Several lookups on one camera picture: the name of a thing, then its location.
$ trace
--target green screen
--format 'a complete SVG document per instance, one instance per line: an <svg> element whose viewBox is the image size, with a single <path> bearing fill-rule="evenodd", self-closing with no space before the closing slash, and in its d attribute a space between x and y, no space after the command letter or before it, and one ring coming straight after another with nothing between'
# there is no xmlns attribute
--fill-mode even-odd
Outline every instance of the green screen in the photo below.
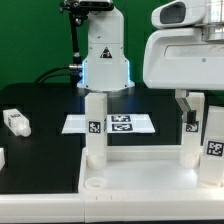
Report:
<svg viewBox="0 0 224 224"><path fill-rule="evenodd" d="M144 48L152 11L168 0L114 0L125 18L125 56L131 63L131 78L142 82ZM0 88L33 82L47 70L72 63L68 12L59 13L57 0L1 0ZM78 28L81 55L87 55L88 25ZM51 82L68 82L55 78Z"/></svg>

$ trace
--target hole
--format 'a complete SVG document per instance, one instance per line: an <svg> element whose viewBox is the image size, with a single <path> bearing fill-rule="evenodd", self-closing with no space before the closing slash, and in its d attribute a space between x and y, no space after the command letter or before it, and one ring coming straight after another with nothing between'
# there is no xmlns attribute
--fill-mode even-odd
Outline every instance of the hole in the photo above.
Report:
<svg viewBox="0 0 224 224"><path fill-rule="evenodd" d="M107 180L101 177L91 177L85 181L85 188L91 190L104 189L107 186Z"/></svg>

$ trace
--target white pillar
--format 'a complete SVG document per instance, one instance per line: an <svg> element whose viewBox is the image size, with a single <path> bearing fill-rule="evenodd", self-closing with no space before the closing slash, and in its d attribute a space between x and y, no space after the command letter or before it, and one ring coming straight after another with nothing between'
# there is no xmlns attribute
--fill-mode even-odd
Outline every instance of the white pillar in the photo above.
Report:
<svg viewBox="0 0 224 224"><path fill-rule="evenodd" d="M224 108L209 107L203 153L199 169L199 187L221 187L224 171Z"/></svg>
<svg viewBox="0 0 224 224"><path fill-rule="evenodd" d="M87 164L102 169L107 161L107 95L89 93L85 98Z"/></svg>
<svg viewBox="0 0 224 224"><path fill-rule="evenodd" d="M201 154L201 133L204 114L204 94L190 93L187 98L192 110L196 110L196 123L183 123L180 164L185 168L195 168L199 165Z"/></svg>

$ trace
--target robot camera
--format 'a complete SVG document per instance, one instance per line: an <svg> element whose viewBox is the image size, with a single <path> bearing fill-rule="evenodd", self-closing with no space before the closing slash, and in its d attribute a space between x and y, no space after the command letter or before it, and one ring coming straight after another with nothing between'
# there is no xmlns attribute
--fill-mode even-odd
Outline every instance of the robot camera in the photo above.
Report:
<svg viewBox="0 0 224 224"><path fill-rule="evenodd" d="M79 5L90 11L110 11L114 8L112 0L79 0Z"/></svg>

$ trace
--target black sticker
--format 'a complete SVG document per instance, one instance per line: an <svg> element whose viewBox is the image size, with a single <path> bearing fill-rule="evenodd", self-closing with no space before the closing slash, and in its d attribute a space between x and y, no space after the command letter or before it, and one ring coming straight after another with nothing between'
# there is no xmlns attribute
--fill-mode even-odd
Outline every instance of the black sticker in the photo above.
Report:
<svg viewBox="0 0 224 224"><path fill-rule="evenodd" d="M130 122L131 121L131 117L129 115L125 116L125 115L117 115L111 116L111 120L112 122Z"/></svg>
<svg viewBox="0 0 224 224"><path fill-rule="evenodd" d="M101 127L98 121L89 121L89 133L100 134Z"/></svg>
<svg viewBox="0 0 224 224"><path fill-rule="evenodd" d="M197 133L199 131L199 121L196 121L194 124L186 125L186 132Z"/></svg>
<svg viewBox="0 0 224 224"><path fill-rule="evenodd" d="M112 131L133 131L132 124L112 124Z"/></svg>
<svg viewBox="0 0 224 224"><path fill-rule="evenodd" d="M21 115L20 114L13 114L13 115L10 115L10 117L16 118L16 117L21 117Z"/></svg>
<svg viewBox="0 0 224 224"><path fill-rule="evenodd" d="M8 124L9 124L9 127L11 128L12 127L12 123L11 123L11 119L8 117Z"/></svg>
<svg viewBox="0 0 224 224"><path fill-rule="evenodd" d="M100 58L112 58L112 55L109 49L106 47L103 53L101 54Z"/></svg>
<svg viewBox="0 0 224 224"><path fill-rule="evenodd" d="M107 119L104 120L104 132L107 130Z"/></svg>
<svg viewBox="0 0 224 224"><path fill-rule="evenodd" d="M223 156L224 143L208 141L206 154L210 156Z"/></svg>

